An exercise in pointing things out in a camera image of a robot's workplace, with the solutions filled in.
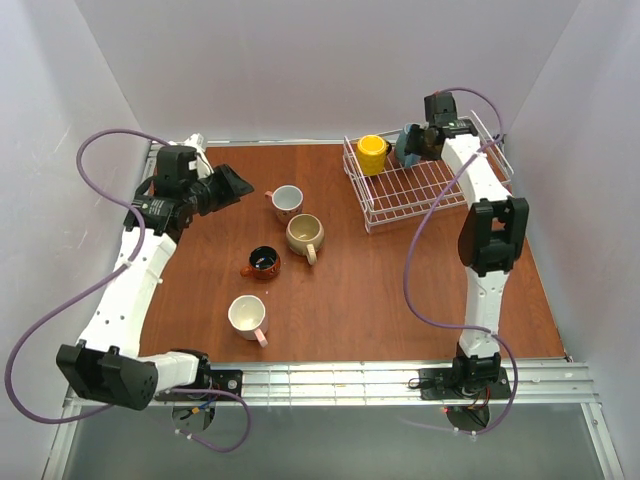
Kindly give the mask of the blue mug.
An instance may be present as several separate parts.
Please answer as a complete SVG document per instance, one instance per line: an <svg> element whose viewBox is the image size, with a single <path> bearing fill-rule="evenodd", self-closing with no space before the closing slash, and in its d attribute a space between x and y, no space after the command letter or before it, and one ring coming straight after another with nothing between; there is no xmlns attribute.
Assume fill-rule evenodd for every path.
<svg viewBox="0 0 640 480"><path fill-rule="evenodd" d="M408 135L409 132L411 130L411 128L413 126L419 127L419 128L423 128L424 125L423 124L409 124L407 123L403 129L400 131L398 138L396 140L395 146L394 146L394 156L396 161L398 162L398 164L400 166L402 166L403 168L411 168L414 165L418 164L421 161L425 160L425 156L423 154L415 154L415 153L406 153L405 152L405 148L406 148L406 144L407 144L407 139L408 139Z"/></svg>

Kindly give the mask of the white mug brown dots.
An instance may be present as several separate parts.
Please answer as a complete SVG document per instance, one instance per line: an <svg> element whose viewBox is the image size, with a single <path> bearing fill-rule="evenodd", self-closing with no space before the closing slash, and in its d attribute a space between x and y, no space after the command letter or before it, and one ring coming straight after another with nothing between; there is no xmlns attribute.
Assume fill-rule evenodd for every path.
<svg viewBox="0 0 640 480"><path fill-rule="evenodd" d="M284 225L302 213L304 195L295 185L282 185L274 191L266 191L264 195L274 209L276 218Z"/></svg>

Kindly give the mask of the yellow textured cup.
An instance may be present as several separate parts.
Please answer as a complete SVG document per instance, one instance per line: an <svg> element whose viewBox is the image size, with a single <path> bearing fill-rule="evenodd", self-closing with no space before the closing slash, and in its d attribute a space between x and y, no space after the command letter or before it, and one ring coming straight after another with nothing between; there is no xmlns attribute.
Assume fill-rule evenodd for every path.
<svg viewBox="0 0 640 480"><path fill-rule="evenodd" d="M356 143L356 158L365 176L382 173L391 144L379 135L365 135Z"/></svg>

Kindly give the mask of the beige round mug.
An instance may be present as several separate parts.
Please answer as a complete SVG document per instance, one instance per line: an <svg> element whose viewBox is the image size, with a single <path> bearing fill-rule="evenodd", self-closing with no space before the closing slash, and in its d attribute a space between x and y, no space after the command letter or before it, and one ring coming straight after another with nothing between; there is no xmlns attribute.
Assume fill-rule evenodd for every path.
<svg viewBox="0 0 640 480"><path fill-rule="evenodd" d="M289 221L286 240L292 252L305 257L308 264L314 266L318 260L318 251L324 244L325 230L314 215L299 214Z"/></svg>

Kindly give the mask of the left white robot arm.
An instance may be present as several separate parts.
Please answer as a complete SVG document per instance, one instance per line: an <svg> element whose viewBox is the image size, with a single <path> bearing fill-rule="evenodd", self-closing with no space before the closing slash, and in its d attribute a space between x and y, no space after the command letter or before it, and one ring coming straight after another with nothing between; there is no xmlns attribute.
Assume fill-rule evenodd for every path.
<svg viewBox="0 0 640 480"><path fill-rule="evenodd" d="M76 344L59 348L56 364L81 398L143 410L159 393L212 385L202 352L139 354L151 300L183 231L195 216L226 208L253 191L230 166L211 166L199 141L192 135L157 150L152 175L136 189L124 220L116 277Z"/></svg>

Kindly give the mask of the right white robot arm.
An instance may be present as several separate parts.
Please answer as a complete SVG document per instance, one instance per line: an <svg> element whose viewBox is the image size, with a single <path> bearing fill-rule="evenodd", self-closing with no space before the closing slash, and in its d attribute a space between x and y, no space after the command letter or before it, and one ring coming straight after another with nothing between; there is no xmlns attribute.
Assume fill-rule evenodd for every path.
<svg viewBox="0 0 640 480"><path fill-rule="evenodd" d="M468 207L457 246L468 280L465 321L451 367L421 373L418 386L428 398L507 388L497 335L504 288L522 254L529 216L528 202L514 197L489 163L496 141L482 141L474 123L459 118L453 93L425 97L426 124L410 127L404 147L407 154L444 162L453 178L442 191L458 187Z"/></svg>

